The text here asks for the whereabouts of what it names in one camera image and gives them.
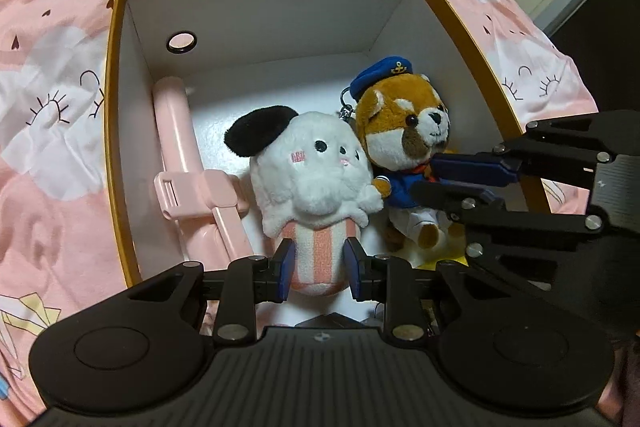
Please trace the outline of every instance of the pink plastic device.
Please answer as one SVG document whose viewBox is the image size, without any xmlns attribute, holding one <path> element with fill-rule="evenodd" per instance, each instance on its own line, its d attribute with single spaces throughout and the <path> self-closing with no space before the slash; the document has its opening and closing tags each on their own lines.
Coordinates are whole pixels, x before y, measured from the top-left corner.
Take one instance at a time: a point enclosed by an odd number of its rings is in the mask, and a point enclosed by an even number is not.
<svg viewBox="0 0 640 427">
<path fill-rule="evenodd" d="M 249 209 L 240 180 L 204 169 L 180 78 L 159 80 L 153 94 L 164 160 L 164 171 L 154 179 L 162 214 L 178 222 L 190 259 L 206 270 L 225 269 L 253 254 L 239 216 Z"/>
</svg>

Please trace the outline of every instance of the stuffed animal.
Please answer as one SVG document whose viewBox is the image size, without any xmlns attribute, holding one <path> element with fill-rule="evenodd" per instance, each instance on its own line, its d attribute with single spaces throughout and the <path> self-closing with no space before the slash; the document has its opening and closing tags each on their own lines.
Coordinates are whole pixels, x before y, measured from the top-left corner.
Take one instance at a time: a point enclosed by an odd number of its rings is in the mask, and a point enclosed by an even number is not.
<svg viewBox="0 0 640 427">
<path fill-rule="evenodd" d="M 373 184 L 385 198 L 389 220 L 420 248 L 432 248 L 444 234 L 436 210 L 416 203 L 409 187 L 431 179 L 429 160 L 449 140 L 449 115 L 425 75 L 414 74 L 402 57 L 387 57 L 360 73 L 350 85 L 356 133 L 374 166 Z M 388 242 L 401 247 L 398 232 Z"/>
<path fill-rule="evenodd" d="M 256 109 L 225 133 L 235 154 L 250 157 L 249 172 L 274 240 L 296 243 L 291 287 L 330 295 L 346 287 L 342 244 L 359 237 L 368 214 L 382 209 L 367 156 L 351 127 L 320 112 L 298 115 L 281 105 Z"/>
</svg>

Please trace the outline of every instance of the bed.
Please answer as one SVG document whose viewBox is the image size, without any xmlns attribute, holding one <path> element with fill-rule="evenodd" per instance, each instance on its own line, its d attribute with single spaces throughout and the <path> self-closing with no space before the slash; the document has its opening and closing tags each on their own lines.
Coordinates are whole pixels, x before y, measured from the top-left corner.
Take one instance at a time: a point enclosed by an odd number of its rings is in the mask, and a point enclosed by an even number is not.
<svg viewBox="0 0 640 427">
<path fill-rule="evenodd" d="M 448 0 L 521 126 L 596 111 L 574 62 L 513 0 Z M 0 425 L 43 409 L 30 380 L 37 334 L 126 284 L 102 135 L 113 0 L 0 0 Z M 551 210 L 586 193 L 543 181 Z"/>
</svg>

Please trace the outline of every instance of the brown plush hand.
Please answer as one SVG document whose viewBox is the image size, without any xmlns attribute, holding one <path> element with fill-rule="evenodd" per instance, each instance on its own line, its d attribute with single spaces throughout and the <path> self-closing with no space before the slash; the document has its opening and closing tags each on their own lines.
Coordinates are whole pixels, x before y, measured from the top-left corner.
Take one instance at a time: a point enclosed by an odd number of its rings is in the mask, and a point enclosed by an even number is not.
<svg viewBox="0 0 640 427">
<path fill-rule="evenodd" d="M 380 196 L 382 196 L 383 198 L 388 198 L 389 195 L 391 194 L 391 183 L 389 183 L 389 180 L 387 180 L 386 178 L 382 178 L 382 177 L 378 177 L 375 178 L 371 184 L 377 188 L 378 192 L 380 193 Z"/>
</svg>

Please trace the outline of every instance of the box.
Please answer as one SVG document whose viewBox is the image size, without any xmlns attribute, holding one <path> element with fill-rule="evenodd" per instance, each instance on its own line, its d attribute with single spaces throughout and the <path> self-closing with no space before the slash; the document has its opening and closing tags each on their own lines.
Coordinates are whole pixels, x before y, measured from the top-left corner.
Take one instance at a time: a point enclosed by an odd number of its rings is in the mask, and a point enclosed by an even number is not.
<svg viewBox="0 0 640 427">
<path fill-rule="evenodd" d="M 191 32 L 194 47 L 171 52 L 168 40 L 179 32 Z M 105 140 L 127 283 L 184 260 L 175 225 L 162 216 L 153 185 L 162 170 L 151 95 L 156 80 L 183 79 L 205 168 L 239 175 L 251 193 L 248 160 L 226 149 L 226 129 L 268 105 L 337 112 L 341 90 L 387 55 L 402 55 L 415 72 L 429 76 L 449 107 L 450 146 L 458 152 L 490 150 L 521 134 L 500 82 L 447 0 L 114 0 Z M 511 187 L 506 198 L 512 209 L 548 211 L 539 180 Z M 383 215 L 374 216 L 363 231 L 370 255 L 384 251 L 384 222 Z M 255 204 L 243 224 L 255 253 L 263 253 Z M 314 304 L 319 312 L 331 307 L 353 318 L 368 313 L 351 305 L 348 290 Z"/>
</svg>

